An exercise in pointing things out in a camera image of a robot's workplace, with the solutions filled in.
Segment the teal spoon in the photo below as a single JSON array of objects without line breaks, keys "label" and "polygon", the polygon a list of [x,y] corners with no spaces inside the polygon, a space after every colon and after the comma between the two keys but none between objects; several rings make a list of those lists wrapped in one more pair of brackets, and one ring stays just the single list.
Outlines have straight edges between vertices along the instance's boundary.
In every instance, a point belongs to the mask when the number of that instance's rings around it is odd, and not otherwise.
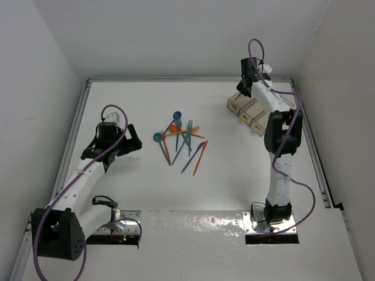
[{"label": "teal spoon", "polygon": [[164,148],[164,146],[162,144],[162,134],[159,133],[159,132],[154,133],[153,140],[159,144],[159,146],[161,148],[161,151],[162,151],[162,153],[163,153],[163,155],[164,155],[164,157],[165,157],[165,159],[167,161],[167,164],[170,166],[171,164],[169,162],[169,158],[168,158],[166,150],[165,150],[165,148]]}]

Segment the orange-red spoon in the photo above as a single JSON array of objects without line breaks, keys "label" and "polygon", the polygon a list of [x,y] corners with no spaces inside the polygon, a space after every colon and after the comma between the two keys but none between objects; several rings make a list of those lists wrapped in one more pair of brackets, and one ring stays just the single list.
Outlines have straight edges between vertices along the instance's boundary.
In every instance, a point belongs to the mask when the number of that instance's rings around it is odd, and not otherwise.
[{"label": "orange-red spoon", "polygon": [[175,125],[175,124],[172,124],[172,125],[169,127],[169,131],[170,131],[170,133],[178,132],[178,131],[179,131],[178,126]]}]

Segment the dark blue spoon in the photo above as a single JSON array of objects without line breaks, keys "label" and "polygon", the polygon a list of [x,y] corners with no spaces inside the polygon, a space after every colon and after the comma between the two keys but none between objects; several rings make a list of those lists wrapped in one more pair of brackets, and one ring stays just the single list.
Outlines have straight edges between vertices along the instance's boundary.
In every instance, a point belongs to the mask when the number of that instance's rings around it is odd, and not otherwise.
[{"label": "dark blue spoon", "polygon": [[178,128],[181,127],[181,121],[180,121],[181,116],[182,116],[182,113],[180,111],[175,111],[173,113],[173,120],[171,121],[171,123],[165,129],[164,134],[167,133],[167,131],[169,130],[169,128],[171,127],[171,125],[177,125]]}]

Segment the teal fork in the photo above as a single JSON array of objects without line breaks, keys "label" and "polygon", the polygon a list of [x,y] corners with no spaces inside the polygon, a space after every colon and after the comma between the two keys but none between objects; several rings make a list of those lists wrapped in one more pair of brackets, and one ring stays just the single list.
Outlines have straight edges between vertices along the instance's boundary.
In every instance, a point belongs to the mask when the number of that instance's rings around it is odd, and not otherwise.
[{"label": "teal fork", "polygon": [[187,145],[188,145],[188,155],[190,156],[190,153],[192,151],[192,147],[191,147],[191,134],[192,134],[192,129],[193,129],[193,121],[190,119],[188,120],[188,123],[187,123],[187,129],[188,129],[188,133],[187,133]]}]

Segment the yellow fork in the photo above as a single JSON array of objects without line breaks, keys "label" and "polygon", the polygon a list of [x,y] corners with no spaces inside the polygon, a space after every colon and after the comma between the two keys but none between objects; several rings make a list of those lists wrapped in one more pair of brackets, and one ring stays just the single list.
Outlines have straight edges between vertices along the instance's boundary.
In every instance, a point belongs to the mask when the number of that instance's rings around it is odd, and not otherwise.
[{"label": "yellow fork", "polygon": [[[195,126],[193,127],[192,129],[192,134],[195,133],[200,129],[200,126]],[[183,133],[188,133],[188,130],[180,130],[178,132],[175,132],[175,133],[170,133],[170,131],[168,131],[165,136],[173,136],[173,135],[178,135],[178,134],[183,134]]]}]

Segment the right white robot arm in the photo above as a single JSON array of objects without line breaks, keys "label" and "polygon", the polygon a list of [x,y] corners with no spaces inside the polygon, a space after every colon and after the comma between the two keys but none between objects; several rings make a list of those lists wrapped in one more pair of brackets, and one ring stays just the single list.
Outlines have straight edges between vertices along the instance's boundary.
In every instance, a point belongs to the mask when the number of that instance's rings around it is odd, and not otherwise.
[{"label": "right white robot arm", "polygon": [[282,98],[290,92],[273,87],[268,73],[260,73],[255,57],[241,60],[241,81],[237,90],[260,102],[268,115],[264,145],[271,161],[270,187],[265,199],[264,222],[267,225],[288,220],[292,214],[289,195],[291,164],[302,140],[301,106],[293,108]]}]

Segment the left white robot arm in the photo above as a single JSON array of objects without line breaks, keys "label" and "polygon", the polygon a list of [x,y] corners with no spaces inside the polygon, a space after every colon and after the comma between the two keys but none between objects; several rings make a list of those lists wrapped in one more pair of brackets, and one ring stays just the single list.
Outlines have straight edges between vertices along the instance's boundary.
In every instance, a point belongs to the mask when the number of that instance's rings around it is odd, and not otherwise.
[{"label": "left white robot arm", "polygon": [[118,228],[124,220],[116,201],[91,193],[116,158],[142,148],[134,126],[127,126],[131,135],[127,139],[119,122],[116,112],[102,118],[70,181],[47,207],[37,208],[32,213],[36,256],[75,261],[86,240],[98,229]]}]

